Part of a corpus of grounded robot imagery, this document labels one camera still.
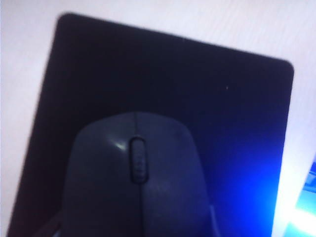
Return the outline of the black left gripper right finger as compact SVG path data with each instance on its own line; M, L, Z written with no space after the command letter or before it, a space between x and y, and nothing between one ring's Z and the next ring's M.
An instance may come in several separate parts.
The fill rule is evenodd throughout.
M216 212L214 205L209 206L209 213L210 213L210 228L213 237L220 237L220 230L218 228Z

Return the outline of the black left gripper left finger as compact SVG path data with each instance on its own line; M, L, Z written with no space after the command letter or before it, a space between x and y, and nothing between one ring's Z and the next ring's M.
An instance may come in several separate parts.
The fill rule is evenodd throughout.
M46 224L44 224L34 237L60 237L62 211L58 211Z

